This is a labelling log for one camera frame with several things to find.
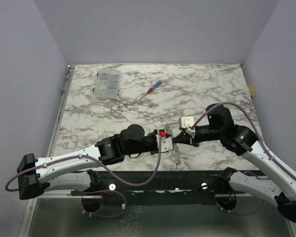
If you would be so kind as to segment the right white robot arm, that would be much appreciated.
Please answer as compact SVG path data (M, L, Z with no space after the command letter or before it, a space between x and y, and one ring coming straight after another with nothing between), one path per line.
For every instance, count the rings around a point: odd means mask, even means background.
M204 141L219 140L223 147L256 166L269 180L248 176L234 168L226 168L218 176L215 187L222 193L243 192L277 207L282 216L296 223L296 172L278 158L262 141L256 128L236 125L224 103L211 104L200 120L180 117L174 143L199 146Z

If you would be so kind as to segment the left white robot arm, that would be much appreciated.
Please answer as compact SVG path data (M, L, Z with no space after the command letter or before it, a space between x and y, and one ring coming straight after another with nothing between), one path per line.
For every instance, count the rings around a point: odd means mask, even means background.
M20 200L37 198L47 188L51 187L50 180L76 172L85 168L102 167L115 179L131 187L141 187L148 184L157 174L152 175L142 183L131 183L113 173L108 165L124 161L125 156L145 152L162 153L162 143L167 134L164 131L145 135L144 129L132 124L127 129L111 137L107 137L77 152L69 154L36 158L34 154L23 156L17 174L10 178L4 189L7 192L18 192Z

